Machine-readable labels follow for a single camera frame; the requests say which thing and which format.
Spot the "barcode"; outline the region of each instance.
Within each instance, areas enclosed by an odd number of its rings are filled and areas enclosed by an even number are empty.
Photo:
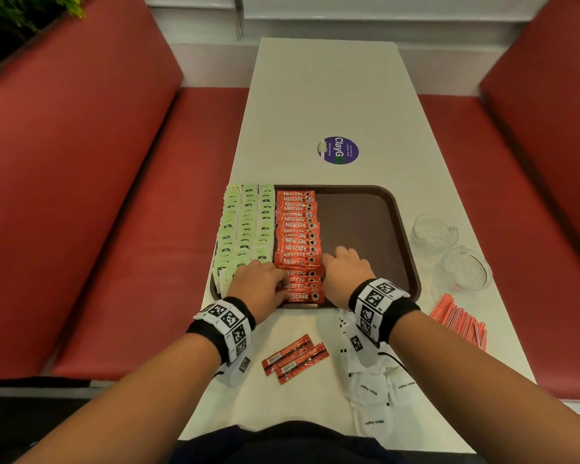
[[[286,374],[288,371],[290,371],[292,368],[296,368],[296,362],[293,361],[292,363],[288,363],[286,366],[284,366],[281,369],[281,374]]]
[[[269,366],[271,366],[273,363],[275,363],[279,358],[281,358],[281,353],[276,353],[274,354],[271,358],[269,358],[267,360],[267,363]]]

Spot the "brown serving tray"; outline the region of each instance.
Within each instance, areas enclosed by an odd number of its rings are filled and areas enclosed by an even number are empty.
[[[313,190],[318,202],[320,241],[323,252],[337,246],[356,249],[367,259],[377,277],[391,280],[407,291],[413,301],[421,294],[408,238],[393,195],[378,186],[275,186],[275,190]],[[213,299],[219,299],[211,275]],[[284,308],[334,307],[324,303],[286,303]]]

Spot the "red leather cushion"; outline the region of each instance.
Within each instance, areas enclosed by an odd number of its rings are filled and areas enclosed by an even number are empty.
[[[182,90],[52,373],[117,380],[201,308],[246,89]]]
[[[580,259],[479,100],[419,97],[538,384],[580,399]]]
[[[580,0],[551,0],[480,85],[580,235]]]
[[[0,378],[38,374],[182,80],[143,0],[89,0],[0,70]]]

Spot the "forearm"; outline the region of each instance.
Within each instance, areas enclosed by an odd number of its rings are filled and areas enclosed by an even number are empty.
[[[184,335],[73,414],[18,464],[156,464],[176,443],[220,362],[213,343]]]
[[[580,417],[425,314],[389,343],[436,409],[491,463],[580,463]]]

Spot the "white table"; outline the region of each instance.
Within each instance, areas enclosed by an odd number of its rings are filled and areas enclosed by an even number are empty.
[[[357,144],[355,162],[337,165],[319,157],[317,145],[331,136]],[[395,196],[406,230],[419,214],[440,211],[458,226],[460,244],[480,251],[393,43],[263,39],[230,181],[382,186]],[[418,269],[418,304],[430,312],[437,302],[431,273],[422,264]],[[202,304],[211,301],[207,290]],[[533,381],[495,284],[464,307],[486,322],[488,352]],[[259,362],[303,334],[325,342],[332,358],[285,385],[265,377]],[[181,438],[232,424],[257,430],[286,420],[356,434],[344,394],[342,341],[337,310],[274,313],[254,334],[256,364],[244,384],[229,389],[213,381]],[[395,408],[394,415],[388,448],[472,452],[425,397]]]

